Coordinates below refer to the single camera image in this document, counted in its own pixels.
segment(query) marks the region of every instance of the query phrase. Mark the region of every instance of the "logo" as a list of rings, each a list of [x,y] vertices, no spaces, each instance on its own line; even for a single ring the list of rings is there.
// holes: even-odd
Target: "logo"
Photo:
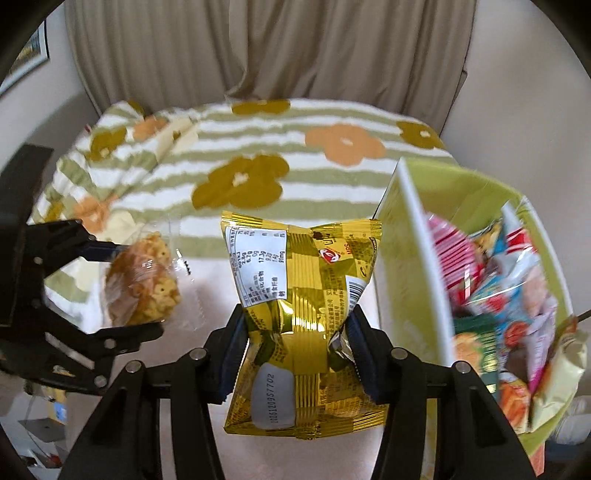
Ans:
[[[330,248],[323,248],[319,252],[320,256],[328,263],[335,263],[340,258],[340,255],[337,252],[333,252]]]

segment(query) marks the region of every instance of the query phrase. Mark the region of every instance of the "orange flower print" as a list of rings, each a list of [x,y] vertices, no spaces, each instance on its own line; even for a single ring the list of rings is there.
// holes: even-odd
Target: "orange flower print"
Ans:
[[[94,197],[86,197],[74,207],[73,217],[82,220],[82,225],[88,233],[101,233],[109,219],[111,203],[116,199],[117,197],[112,195],[104,202],[99,202]]]
[[[306,146],[320,147],[326,158],[345,167],[359,165],[364,158],[382,158],[386,148],[379,138],[355,125],[336,124],[306,132]]]
[[[149,116],[146,120],[134,127],[134,140],[143,142],[149,139],[152,135],[155,135],[157,132],[166,127],[167,123],[168,122],[165,118]]]

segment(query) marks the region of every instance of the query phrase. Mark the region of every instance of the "white label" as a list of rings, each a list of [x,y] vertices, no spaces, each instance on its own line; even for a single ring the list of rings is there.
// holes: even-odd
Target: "white label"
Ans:
[[[251,418],[258,429],[287,429],[296,424],[294,374],[262,364],[252,383]]]
[[[226,244],[240,303],[287,299],[287,231],[226,227]]]
[[[368,283],[361,278],[352,277],[350,275],[345,275],[345,281],[347,282],[347,300],[349,302],[349,311],[347,316],[349,316],[349,313],[351,313],[355,308],[355,305],[357,305],[359,297],[363,293]]]

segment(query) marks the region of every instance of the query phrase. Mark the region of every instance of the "printed number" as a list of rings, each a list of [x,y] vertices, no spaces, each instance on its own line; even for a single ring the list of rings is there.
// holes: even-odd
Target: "printed number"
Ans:
[[[279,423],[277,417],[277,403],[275,402],[275,381],[274,374],[267,374],[267,413],[269,414],[269,421],[271,423]]]

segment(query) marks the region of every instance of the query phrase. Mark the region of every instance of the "barcode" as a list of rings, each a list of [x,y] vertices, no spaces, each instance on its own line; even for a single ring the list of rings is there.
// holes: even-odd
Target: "barcode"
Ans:
[[[367,286],[367,282],[349,275],[345,275],[345,281],[347,283],[347,299],[349,300],[349,311],[347,315],[349,315],[355,308],[355,305],[357,305],[361,294]]]

